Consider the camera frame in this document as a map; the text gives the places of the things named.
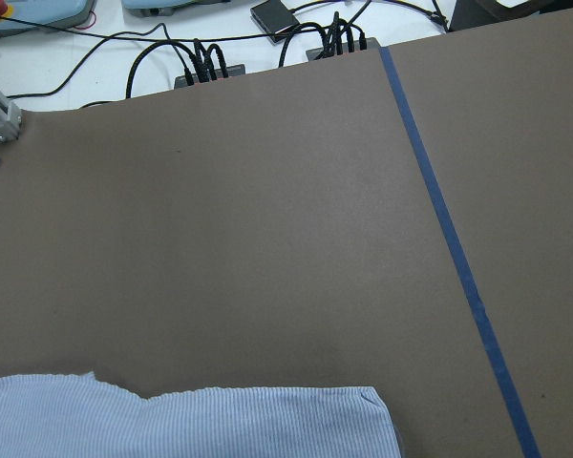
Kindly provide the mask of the small black device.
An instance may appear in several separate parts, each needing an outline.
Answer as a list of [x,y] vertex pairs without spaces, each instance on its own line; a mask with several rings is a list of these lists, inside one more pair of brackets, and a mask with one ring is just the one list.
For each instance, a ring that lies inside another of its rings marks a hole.
[[267,0],[250,9],[252,19],[268,34],[289,31],[299,24],[295,15],[279,0]]

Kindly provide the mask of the light blue striped shirt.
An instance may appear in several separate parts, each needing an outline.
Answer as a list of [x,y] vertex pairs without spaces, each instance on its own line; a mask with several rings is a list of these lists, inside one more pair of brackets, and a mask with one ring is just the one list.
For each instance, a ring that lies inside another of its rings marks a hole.
[[0,457],[397,457],[370,386],[203,388],[144,399],[85,375],[0,378]]

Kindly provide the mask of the blue teach pendant tablet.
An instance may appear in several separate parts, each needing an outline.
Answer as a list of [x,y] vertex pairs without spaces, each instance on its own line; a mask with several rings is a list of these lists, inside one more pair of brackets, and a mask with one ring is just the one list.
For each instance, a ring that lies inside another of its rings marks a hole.
[[170,16],[192,5],[229,3],[229,0],[121,0],[121,6],[136,17]]
[[93,0],[0,1],[0,38],[81,25],[89,18],[95,3]]

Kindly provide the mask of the black box white label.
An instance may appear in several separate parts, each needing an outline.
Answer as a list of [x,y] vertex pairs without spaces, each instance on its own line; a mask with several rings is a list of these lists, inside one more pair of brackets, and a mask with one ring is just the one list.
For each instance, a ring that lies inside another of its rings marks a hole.
[[536,14],[553,4],[550,0],[457,0],[449,31],[464,31]]

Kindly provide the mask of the orange black usb hub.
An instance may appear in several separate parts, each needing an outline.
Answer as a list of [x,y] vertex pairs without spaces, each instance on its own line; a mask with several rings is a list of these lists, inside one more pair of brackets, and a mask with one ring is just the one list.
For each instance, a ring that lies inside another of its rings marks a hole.
[[320,46],[306,50],[308,61],[377,49],[380,44],[375,37],[367,36],[365,31],[336,11],[329,25],[310,23],[305,31],[314,31],[320,37]]
[[195,56],[190,59],[193,69],[185,70],[175,78],[175,89],[246,74],[244,64],[227,64],[223,49],[217,43],[204,45],[200,40],[195,40],[192,53]]

